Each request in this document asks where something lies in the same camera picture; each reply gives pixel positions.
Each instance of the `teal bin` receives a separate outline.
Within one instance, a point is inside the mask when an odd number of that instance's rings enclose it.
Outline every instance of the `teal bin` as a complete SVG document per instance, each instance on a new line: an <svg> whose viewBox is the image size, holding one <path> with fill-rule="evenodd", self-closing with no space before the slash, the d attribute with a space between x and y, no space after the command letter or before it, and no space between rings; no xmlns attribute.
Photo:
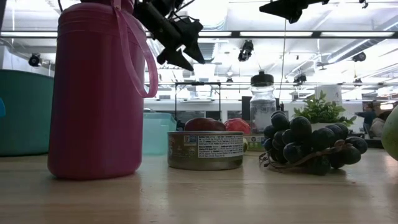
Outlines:
<svg viewBox="0 0 398 224"><path fill-rule="evenodd" d="M0 156L48 152L53 83L52 77L36 73L0 70L0 97L7 110L0 117Z"/></svg>
<svg viewBox="0 0 398 224"><path fill-rule="evenodd" d="M164 155L169 140L167 133L175 131L177 122L169 113L144 113L142 151L144 155Z"/></svg>

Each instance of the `bottle cap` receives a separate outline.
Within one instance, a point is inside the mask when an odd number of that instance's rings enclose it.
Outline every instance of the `bottle cap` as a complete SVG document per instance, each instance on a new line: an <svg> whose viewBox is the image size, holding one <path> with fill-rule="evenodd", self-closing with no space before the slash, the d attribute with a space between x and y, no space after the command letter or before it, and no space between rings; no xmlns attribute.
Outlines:
<svg viewBox="0 0 398 224"><path fill-rule="evenodd" d="M271 86L274 84L274 76L265 74L264 71L259 71L258 75L251 77L250 85L254 87Z"/></svg>

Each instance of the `desk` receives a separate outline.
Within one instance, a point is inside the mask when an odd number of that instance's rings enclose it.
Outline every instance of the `desk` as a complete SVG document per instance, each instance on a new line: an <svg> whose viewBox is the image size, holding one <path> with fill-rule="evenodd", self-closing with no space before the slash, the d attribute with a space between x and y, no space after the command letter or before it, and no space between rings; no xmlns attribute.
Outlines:
<svg viewBox="0 0 398 224"><path fill-rule="evenodd" d="M145 157L135 175L55 180L45 156L0 158L0 224L398 223L398 162L370 149L324 177L260 168L189 171Z"/></svg>

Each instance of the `green plant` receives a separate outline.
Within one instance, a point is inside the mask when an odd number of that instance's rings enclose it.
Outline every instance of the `green plant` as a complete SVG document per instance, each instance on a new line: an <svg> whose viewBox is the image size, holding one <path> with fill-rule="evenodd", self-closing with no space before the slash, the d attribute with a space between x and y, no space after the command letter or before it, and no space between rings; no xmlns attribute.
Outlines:
<svg viewBox="0 0 398 224"><path fill-rule="evenodd" d="M303 116L311 123L343 123L346 126L353 124L356 116L350 119L340 116L340 113L344 112L345 109L336 105L335 102L326 102L325 97L326 93L323 91L321 91L319 99L316 99L315 95L310 96L304 100L306 105L302 111L294 108L294 116Z"/></svg>

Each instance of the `red apple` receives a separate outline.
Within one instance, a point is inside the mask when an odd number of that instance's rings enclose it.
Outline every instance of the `red apple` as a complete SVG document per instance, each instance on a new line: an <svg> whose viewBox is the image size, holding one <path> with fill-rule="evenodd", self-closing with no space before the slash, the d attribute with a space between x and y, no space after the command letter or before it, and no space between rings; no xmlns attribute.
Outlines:
<svg viewBox="0 0 398 224"><path fill-rule="evenodd" d="M250 134L250 126L241 118L233 118L225 121L227 131L242 131L244 134Z"/></svg>
<svg viewBox="0 0 398 224"><path fill-rule="evenodd" d="M185 123L184 131L225 131L225 125L213 118L193 118Z"/></svg>

